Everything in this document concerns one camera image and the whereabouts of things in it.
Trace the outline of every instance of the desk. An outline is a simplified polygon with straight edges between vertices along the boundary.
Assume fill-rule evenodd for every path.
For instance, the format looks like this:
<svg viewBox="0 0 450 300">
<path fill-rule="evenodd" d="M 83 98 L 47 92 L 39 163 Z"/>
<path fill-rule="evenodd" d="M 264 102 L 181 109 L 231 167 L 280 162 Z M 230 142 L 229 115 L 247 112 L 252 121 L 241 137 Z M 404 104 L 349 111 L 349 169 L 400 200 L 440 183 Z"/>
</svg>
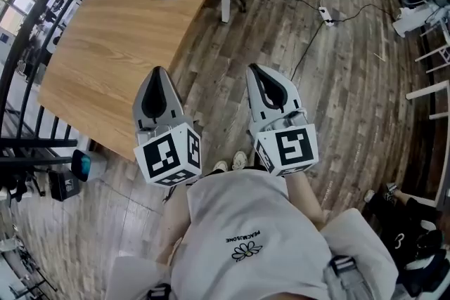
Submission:
<svg viewBox="0 0 450 300">
<path fill-rule="evenodd" d="M 155 66 L 174 69 L 205 0 L 84 0 L 47 67 L 38 101 L 54 115 L 134 160 L 131 107 Z M 222 20 L 230 0 L 222 0 Z"/>
</svg>

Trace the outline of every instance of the black metal railing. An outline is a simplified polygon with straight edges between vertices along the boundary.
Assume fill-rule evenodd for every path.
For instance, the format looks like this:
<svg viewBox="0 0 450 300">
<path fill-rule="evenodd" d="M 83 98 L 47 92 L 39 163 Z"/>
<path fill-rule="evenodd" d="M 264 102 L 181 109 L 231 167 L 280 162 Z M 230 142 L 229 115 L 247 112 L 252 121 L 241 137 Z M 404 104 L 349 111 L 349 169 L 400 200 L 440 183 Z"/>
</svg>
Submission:
<svg viewBox="0 0 450 300">
<path fill-rule="evenodd" d="M 69 148 L 77 145 L 77 139 L 70 139 L 71 126 L 67 125 L 64 138 L 56 138 L 59 118 L 54 117 L 50 138 L 41 138 L 39 136 L 44 108 L 39 108 L 36 126 L 32 130 L 24 121 L 25 111 L 27 109 L 30 92 L 34 79 L 37 75 L 39 66 L 44 62 L 47 56 L 46 47 L 56 28 L 60 26 L 63 16 L 68 11 L 74 0 L 67 0 L 64 7 L 47 33 L 40 49 L 33 55 L 32 70 L 27 77 L 27 86 L 22 99 L 20 110 L 14 110 L 7 104 L 7 97 L 13 80 L 15 69 L 19 63 L 24 49 L 30 42 L 32 30 L 39 19 L 46 11 L 47 3 L 50 0 L 36 0 L 32 9 L 25 18 L 17 37 L 8 54 L 4 65 L 4 70 L 0 78 L 0 134 L 3 134 L 5 114 L 8 115 L 9 122 L 16 128 L 15 134 L 9 129 L 9 136 L 0 136 L 0 167 L 27 167 L 37 165 L 64 164 L 71 162 L 71 157 L 60 157 L 51 148 Z"/>
</svg>

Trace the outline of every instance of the flower logo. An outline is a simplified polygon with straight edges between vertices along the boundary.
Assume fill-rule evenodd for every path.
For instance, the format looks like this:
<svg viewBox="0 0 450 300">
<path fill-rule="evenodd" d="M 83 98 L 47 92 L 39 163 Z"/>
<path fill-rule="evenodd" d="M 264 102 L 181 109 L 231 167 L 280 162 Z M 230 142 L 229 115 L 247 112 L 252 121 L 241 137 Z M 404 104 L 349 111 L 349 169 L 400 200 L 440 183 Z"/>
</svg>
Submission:
<svg viewBox="0 0 450 300">
<path fill-rule="evenodd" d="M 247 245 L 242 243 L 239 247 L 234 248 L 234 254 L 231 255 L 231 257 L 235 259 L 237 263 L 246 257 L 251 257 L 254 254 L 258 254 L 261 248 L 262 246 L 256 247 L 253 241 L 249 242 Z"/>
</svg>

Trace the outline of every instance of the shoe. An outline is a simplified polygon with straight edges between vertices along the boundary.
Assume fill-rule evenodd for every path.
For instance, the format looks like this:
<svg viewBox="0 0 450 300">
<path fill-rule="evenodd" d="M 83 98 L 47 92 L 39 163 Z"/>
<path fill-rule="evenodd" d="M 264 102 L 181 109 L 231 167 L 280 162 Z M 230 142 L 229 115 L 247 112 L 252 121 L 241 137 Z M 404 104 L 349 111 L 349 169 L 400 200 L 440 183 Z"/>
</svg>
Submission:
<svg viewBox="0 0 450 300">
<path fill-rule="evenodd" d="M 395 185 L 395 183 L 387 183 L 386 188 L 387 188 L 387 191 L 384 195 L 384 198 L 388 202 L 391 202 L 392 204 L 394 204 L 395 203 L 394 191 L 397 189 L 397 185 Z"/>
<path fill-rule="evenodd" d="M 367 193 L 364 195 L 364 202 L 367 204 L 371 202 L 372 197 L 375 195 L 375 191 L 373 190 L 367 190 Z"/>
<path fill-rule="evenodd" d="M 233 170 L 242 170 L 248 164 L 247 155 L 243 151 L 238 151 L 233 157 Z"/>
<path fill-rule="evenodd" d="M 228 171 L 228 164 L 225 160 L 220 160 L 214 165 L 214 168 L 212 168 L 213 171 L 216 171 L 218 169 L 222 170 L 224 173 Z"/>
</svg>

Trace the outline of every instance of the buckle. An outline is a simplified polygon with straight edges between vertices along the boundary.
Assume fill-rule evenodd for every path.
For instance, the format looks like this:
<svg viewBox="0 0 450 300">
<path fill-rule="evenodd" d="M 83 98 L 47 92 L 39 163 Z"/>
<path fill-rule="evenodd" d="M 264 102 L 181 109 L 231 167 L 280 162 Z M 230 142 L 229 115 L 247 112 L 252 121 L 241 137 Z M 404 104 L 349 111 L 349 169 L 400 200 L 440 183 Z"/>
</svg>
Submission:
<svg viewBox="0 0 450 300">
<path fill-rule="evenodd" d="M 356 269 L 356 261 L 351 256 L 337 255 L 331 259 L 330 265 L 333 268 L 335 274 L 346 273 Z"/>
<path fill-rule="evenodd" d="M 169 284 L 158 284 L 148 290 L 147 300 L 169 300 L 171 290 Z"/>
</svg>

